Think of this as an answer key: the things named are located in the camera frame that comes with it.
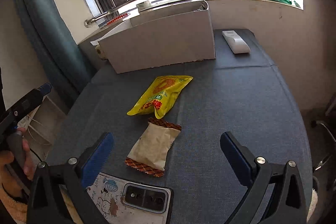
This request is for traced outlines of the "fuzzy cream sleeve forearm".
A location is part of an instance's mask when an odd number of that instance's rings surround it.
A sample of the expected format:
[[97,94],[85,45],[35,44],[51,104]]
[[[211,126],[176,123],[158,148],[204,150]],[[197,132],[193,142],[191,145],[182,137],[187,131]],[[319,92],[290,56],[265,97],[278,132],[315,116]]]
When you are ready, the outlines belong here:
[[16,223],[26,223],[27,205],[23,198],[21,187],[8,172],[5,166],[1,167],[1,201]]

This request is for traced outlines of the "person's left hand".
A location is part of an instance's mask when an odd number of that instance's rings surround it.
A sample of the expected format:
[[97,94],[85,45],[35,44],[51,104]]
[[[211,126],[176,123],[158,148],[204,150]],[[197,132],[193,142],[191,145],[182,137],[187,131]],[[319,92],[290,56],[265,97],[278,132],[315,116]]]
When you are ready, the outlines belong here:
[[34,175],[30,147],[24,137],[26,130],[16,128],[1,144],[1,167],[9,167],[9,174],[21,182],[31,181]]

